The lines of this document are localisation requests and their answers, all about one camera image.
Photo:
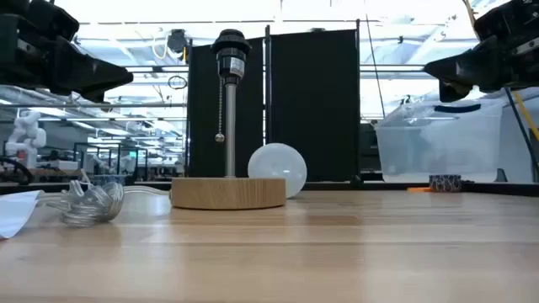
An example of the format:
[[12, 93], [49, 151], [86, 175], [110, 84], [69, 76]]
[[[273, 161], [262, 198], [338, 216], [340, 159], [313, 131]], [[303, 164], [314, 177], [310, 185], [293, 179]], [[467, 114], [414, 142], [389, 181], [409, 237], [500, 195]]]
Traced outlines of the black ceiling-hung device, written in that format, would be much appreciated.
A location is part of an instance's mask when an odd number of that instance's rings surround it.
[[188, 62], [189, 42], [185, 36], [184, 29], [172, 29], [168, 35], [167, 50], [168, 55], [178, 59], [183, 63]]

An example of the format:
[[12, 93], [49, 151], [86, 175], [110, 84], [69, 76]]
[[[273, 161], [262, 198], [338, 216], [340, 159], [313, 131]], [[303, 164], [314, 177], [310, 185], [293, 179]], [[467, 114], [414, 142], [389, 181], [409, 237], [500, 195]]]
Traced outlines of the clear plastic storage bin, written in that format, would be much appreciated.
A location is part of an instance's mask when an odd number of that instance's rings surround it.
[[417, 102], [375, 126], [383, 180], [427, 183], [431, 175], [493, 182], [499, 168], [503, 105], [495, 100]]

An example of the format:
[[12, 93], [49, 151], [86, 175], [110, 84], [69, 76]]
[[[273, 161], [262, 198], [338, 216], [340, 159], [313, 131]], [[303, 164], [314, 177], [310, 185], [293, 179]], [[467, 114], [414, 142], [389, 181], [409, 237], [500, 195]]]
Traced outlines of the black metal table frame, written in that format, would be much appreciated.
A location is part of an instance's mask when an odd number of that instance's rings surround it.
[[[426, 187], [427, 183], [307, 183], [307, 191], [392, 191], [412, 187]], [[68, 190], [69, 183], [31, 183], [19, 185], [0, 183], [0, 194], [43, 190], [46, 193]], [[539, 183], [469, 183], [462, 185], [462, 192], [477, 194], [504, 194], [539, 198]]]

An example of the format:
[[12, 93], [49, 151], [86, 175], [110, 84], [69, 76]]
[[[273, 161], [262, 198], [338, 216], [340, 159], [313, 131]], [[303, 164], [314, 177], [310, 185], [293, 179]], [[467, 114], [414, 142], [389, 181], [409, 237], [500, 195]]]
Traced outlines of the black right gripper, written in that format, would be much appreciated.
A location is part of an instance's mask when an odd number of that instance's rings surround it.
[[539, 24], [508, 37], [492, 35], [460, 55], [427, 63], [424, 72], [439, 80], [442, 103], [464, 99], [474, 87], [484, 92], [539, 87]]

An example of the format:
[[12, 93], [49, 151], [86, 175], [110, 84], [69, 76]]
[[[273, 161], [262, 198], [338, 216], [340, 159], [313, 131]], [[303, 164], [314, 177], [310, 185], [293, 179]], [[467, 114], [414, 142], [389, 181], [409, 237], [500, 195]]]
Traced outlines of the black room divider panel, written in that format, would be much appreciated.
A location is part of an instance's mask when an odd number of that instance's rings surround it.
[[295, 148], [310, 182], [351, 180], [359, 105], [355, 30], [274, 35], [270, 52], [270, 142]]
[[[263, 145], [263, 40], [250, 39], [252, 46], [246, 72], [237, 87], [236, 175], [248, 176], [248, 161]], [[219, 87], [216, 57], [208, 45], [197, 46], [189, 67], [189, 175], [222, 177], [225, 146], [215, 141], [218, 131]]]

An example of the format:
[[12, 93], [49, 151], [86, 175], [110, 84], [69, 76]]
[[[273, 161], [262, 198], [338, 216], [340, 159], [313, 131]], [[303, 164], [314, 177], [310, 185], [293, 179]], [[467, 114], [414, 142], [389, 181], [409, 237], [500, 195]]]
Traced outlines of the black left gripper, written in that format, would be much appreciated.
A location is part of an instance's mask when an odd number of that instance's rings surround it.
[[124, 67], [85, 55], [61, 36], [47, 38], [25, 16], [0, 14], [0, 84], [29, 89], [56, 85], [85, 91], [83, 98], [103, 103], [104, 91], [132, 81]]

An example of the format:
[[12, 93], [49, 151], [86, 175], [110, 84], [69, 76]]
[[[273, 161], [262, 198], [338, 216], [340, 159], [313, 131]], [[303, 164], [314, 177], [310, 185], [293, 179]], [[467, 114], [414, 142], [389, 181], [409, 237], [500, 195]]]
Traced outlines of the dark patterned tape roll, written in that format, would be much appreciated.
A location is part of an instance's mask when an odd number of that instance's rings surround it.
[[432, 192], [457, 193], [462, 190], [462, 176], [453, 174], [437, 174], [429, 176]]

